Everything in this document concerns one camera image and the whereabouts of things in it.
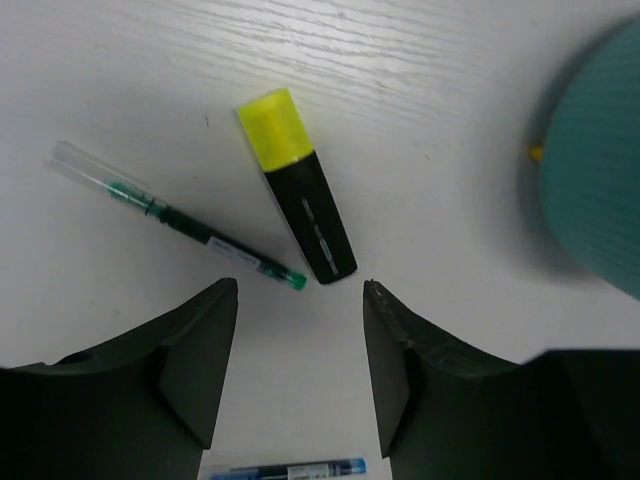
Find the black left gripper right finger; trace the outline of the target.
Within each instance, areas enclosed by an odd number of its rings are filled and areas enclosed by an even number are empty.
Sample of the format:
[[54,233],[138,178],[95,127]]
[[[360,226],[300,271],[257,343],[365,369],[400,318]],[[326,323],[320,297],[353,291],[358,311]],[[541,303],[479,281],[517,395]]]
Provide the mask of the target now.
[[549,350],[522,364],[363,288],[381,454],[396,479],[635,479],[639,354]]

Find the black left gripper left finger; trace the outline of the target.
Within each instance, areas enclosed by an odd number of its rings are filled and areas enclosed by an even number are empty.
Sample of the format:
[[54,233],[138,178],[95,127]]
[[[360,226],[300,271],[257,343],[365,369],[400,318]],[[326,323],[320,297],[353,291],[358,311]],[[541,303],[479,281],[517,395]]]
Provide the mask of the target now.
[[211,447],[238,310],[224,278],[57,363],[1,372],[5,479],[194,479]]

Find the green gel pen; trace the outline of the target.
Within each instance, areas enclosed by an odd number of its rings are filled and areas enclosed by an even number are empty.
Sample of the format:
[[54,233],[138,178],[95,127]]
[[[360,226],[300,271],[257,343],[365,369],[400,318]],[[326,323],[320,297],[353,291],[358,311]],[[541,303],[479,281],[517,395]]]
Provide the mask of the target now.
[[208,249],[296,291],[306,285],[305,275],[187,215],[147,192],[138,181],[121,170],[67,141],[56,143],[46,165],[66,178],[105,194]]

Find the yellow black highlighter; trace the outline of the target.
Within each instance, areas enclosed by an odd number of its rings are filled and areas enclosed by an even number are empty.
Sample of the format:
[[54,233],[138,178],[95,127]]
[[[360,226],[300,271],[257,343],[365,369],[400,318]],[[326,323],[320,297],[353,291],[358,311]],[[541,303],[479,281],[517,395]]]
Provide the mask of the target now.
[[304,259],[322,285],[358,268],[316,150],[286,88],[236,109],[246,139]]

